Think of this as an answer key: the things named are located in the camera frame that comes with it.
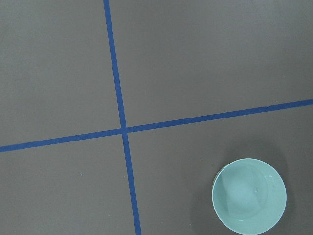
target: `blue tape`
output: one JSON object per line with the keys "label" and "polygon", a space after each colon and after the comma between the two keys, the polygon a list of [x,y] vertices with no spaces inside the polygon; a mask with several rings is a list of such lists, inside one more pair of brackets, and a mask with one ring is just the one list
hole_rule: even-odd
{"label": "blue tape", "polygon": [[93,132],[93,133],[81,134],[81,135],[75,135],[75,136],[66,136],[66,137],[48,139],[48,140],[43,140],[43,141],[19,143],[19,144],[2,146],[0,147],[0,152],[8,152],[8,151],[14,151],[14,150],[20,150],[20,149],[26,149],[26,148],[34,148],[34,147],[46,146],[46,145],[52,145],[52,144],[58,144],[58,143],[88,140],[88,139],[94,139],[94,138],[105,137],[105,136],[114,136],[114,135],[119,135],[119,134],[121,134],[121,129],[99,131],[99,132]]}
{"label": "blue tape", "polygon": [[140,126],[133,126],[133,127],[128,127],[127,132],[131,133],[131,132],[137,132],[137,131],[153,130],[153,129],[164,128],[164,127],[185,125],[185,124],[190,124],[190,123],[195,123],[195,122],[238,117],[238,116],[258,114],[258,113],[264,113],[264,112],[270,112],[270,111],[276,111],[276,110],[282,110],[282,109],[290,109],[290,108],[296,108],[296,107],[307,106],[307,105],[313,105],[313,99],[307,99],[307,100],[284,103],[284,104],[275,104],[275,105],[252,108],[252,109],[243,109],[243,110],[220,113],[220,114],[205,115],[205,116],[193,117],[193,118],[190,117],[190,118],[184,118],[184,119],[178,119],[178,120],[172,120],[172,121],[164,121],[164,122],[158,122],[158,123],[152,123],[152,124],[146,124],[146,125],[140,125]]}
{"label": "blue tape", "polygon": [[118,112],[119,112],[119,118],[120,118],[120,123],[121,123],[121,130],[122,130],[126,170],[127,170],[127,176],[128,176],[128,185],[129,185],[129,191],[131,195],[131,203],[132,203],[132,209],[133,209],[134,227],[135,227],[136,235],[141,235],[141,225],[140,225],[137,196],[136,196],[135,183],[134,183],[131,152],[130,152],[128,135],[127,135],[127,125],[126,125],[126,117],[125,117],[124,104],[123,104],[122,89],[121,89],[118,66],[117,66],[117,58],[116,58],[116,51],[115,51],[115,44],[114,44],[109,0],[103,0],[103,4],[104,4],[104,11],[105,11],[105,17],[106,17],[106,23],[107,23],[107,31],[108,31],[108,39],[109,39],[109,46],[110,46],[113,77],[114,77],[114,83],[115,83],[115,91],[116,91],[116,97],[117,97]]}

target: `vertical blue line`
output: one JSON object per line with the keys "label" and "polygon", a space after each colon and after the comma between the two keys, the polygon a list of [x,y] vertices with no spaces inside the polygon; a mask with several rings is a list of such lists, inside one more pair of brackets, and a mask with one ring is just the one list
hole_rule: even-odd
{"label": "vertical blue line", "polygon": [[119,113],[120,124],[121,124],[122,138],[123,138],[126,170],[127,170],[127,176],[128,176],[128,185],[129,185],[129,191],[130,191],[131,203],[132,203],[132,209],[133,209],[134,227],[135,227],[136,235],[141,235],[141,226],[140,226],[140,219],[139,219],[137,196],[136,196],[135,183],[134,183],[134,173],[133,173],[133,167],[132,167],[131,151],[130,151],[129,141],[128,141],[122,89],[121,89],[121,83],[120,83],[119,73],[118,73],[109,0],[103,0],[103,5],[104,5],[104,11],[105,11],[105,17],[106,17],[106,23],[107,23],[113,77],[114,77],[115,91],[116,91],[116,97],[117,97],[117,106],[118,106],[118,113]]}

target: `bowl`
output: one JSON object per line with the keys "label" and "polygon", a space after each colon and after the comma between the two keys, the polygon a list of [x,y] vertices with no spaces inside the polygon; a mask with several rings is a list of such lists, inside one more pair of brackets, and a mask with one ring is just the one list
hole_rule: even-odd
{"label": "bowl", "polygon": [[284,182],[269,164],[252,158],[236,160],[216,175],[212,202],[225,226],[243,235],[271,229],[287,201]]}

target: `bowl rim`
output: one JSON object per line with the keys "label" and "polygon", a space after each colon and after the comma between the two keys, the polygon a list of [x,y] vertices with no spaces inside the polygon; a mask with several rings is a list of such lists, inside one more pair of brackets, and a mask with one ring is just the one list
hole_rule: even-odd
{"label": "bowl rim", "polygon": [[[228,166],[230,166],[231,164],[234,164],[234,163],[236,163],[236,162],[244,161],[244,160],[253,160],[253,161],[258,161],[258,162],[262,162],[263,164],[266,164],[267,166],[269,166],[270,168],[272,168],[272,169],[278,174],[278,176],[279,176],[279,178],[280,178],[280,180],[281,180],[281,182],[282,182],[282,185],[284,186],[284,193],[285,193],[285,198],[286,198],[286,199],[285,199],[285,201],[284,201],[284,208],[283,208],[282,211],[281,211],[281,215],[278,217],[277,220],[275,220],[275,223],[273,223],[272,226],[269,226],[268,228],[264,229],[263,231],[257,232],[257,233],[248,233],[248,234],[247,234],[247,233],[243,233],[243,232],[240,232],[240,231],[238,231],[238,230],[235,230],[235,229],[229,227],[229,226],[228,226],[226,223],[224,223],[224,221],[220,218],[220,216],[219,216],[219,214],[217,213],[217,210],[216,210],[216,208],[215,208],[215,204],[214,204],[213,195],[214,195],[214,187],[215,187],[215,183],[216,183],[217,178],[220,176],[220,174],[221,174]],[[278,223],[278,221],[281,219],[281,217],[283,216],[284,211],[285,211],[285,209],[286,209],[286,204],[287,204],[287,191],[286,191],[286,186],[285,186],[285,183],[284,183],[282,177],[280,176],[280,174],[279,174],[270,164],[268,164],[268,163],[266,163],[266,162],[264,162],[264,161],[262,161],[262,160],[256,159],[256,158],[241,158],[241,159],[237,159],[237,160],[235,160],[235,161],[233,161],[233,162],[227,164],[226,166],[222,167],[222,168],[218,171],[218,173],[216,174],[216,176],[214,177],[213,184],[212,184],[212,204],[213,204],[213,208],[214,208],[214,211],[215,211],[215,214],[217,215],[217,217],[218,217],[218,218],[220,219],[220,221],[221,221],[226,227],[228,227],[230,230],[232,230],[232,231],[234,231],[234,232],[236,232],[236,233],[242,234],[242,235],[257,235],[257,234],[262,234],[262,233],[265,233],[266,231],[270,230],[271,228],[273,228],[273,227]]]}

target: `gray surface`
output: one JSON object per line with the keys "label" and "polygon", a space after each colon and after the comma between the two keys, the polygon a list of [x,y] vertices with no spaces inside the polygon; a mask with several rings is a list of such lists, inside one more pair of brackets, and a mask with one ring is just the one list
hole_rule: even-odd
{"label": "gray surface", "polygon": [[212,182],[226,164],[257,158],[287,188],[280,222],[265,234],[311,234],[313,107],[130,134],[142,232],[145,235],[235,235],[216,216]]}
{"label": "gray surface", "polygon": [[120,136],[0,155],[1,235],[130,235]]}
{"label": "gray surface", "polygon": [[312,98],[313,1],[111,1],[128,125]]}
{"label": "gray surface", "polygon": [[119,128],[101,0],[2,0],[0,145]]}

